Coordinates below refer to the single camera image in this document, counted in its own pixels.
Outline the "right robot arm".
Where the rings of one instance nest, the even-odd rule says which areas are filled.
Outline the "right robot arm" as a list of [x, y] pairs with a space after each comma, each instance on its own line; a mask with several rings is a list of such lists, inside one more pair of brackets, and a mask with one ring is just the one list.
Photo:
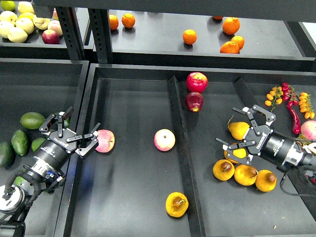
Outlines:
[[228, 158], [250, 166], [254, 156], [261, 157], [285, 175], [293, 167], [297, 167], [298, 177], [306, 179], [307, 186], [316, 184], [316, 157], [307, 148], [300, 146], [299, 139], [286, 137], [270, 127], [276, 120], [273, 113], [258, 105], [241, 110], [233, 107], [233, 110], [247, 115], [251, 126], [243, 135], [242, 141], [236, 144], [216, 139], [222, 144], [223, 150], [228, 152]]

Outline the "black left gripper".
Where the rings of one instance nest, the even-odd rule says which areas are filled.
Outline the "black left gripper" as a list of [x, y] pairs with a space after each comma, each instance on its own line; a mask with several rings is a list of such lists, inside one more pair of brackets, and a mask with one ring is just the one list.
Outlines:
[[[36, 163], [32, 170], [37, 173], [46, 173], [47, 171], [58, 172], [66, 161], [70, 158], [71, 153], [77, 153], [81, 158], [86, 158], [99, 144], [97, 129], [101, 123], [97, 123], [90, 133], [77, 135], [70, 129], [64, 129], [64, 121], [67, 120], [74, 108], [70, 106], [65, 112], [58, 115], [50, 114], [39, 128], [42, 134], [49, 135], [50, 127], [57, 122], [57, 131], [54, 131], [34, 152], [33, 158]], [[85, 148], [79, 148], [84, 142], [90, 142]]]

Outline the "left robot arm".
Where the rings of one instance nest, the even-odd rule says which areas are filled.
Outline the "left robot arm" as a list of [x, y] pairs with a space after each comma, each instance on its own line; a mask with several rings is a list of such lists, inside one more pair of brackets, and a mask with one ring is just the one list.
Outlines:
[[23, 237], [25, 219], [33, 202], [46, 191], [51, 192], [66, 182], [61, 170], [73, 153], [87, 157], [98, 146], [99, 123], [88, 133], [78, 135], [64, 127], [64, 121], [73, 113], [73, 107], [65, 112], [51, 114], [39, 127], [46, 140], [35, 151], [35, 164], [17, 170], [0, 188], [0, 235], [2, 237]]

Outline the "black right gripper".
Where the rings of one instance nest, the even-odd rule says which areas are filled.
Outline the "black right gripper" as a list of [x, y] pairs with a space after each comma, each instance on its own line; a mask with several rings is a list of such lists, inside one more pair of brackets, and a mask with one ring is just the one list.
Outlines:
[[[251, 165], [253, 155], [256, 155], [271, 162], [283, 172], [289, 170], [292, 166], [308, 164], [307, 152], [302, 150], [294, 138], [285, 137], [270, 128], [270, 125], [276, 119], [273, 113], [258, 105], [253, 105], [251, 108], [244, 107], [243, 109], [233, 107], [233, 110], [247, 115], [250, 128], [243, 136], [244, 142], [229, 144], [220, 138], [216, 138], [216, 141], [222, 144], [223, 150], [227, 151], [229, 159], [243, 165]], [[254, 118], [255, 113], [265, 117], [265, 124], [258, 125]], [[234, 155], [234, 151], [239, 149], [245, 150], [246, 156], [244, 158]]]

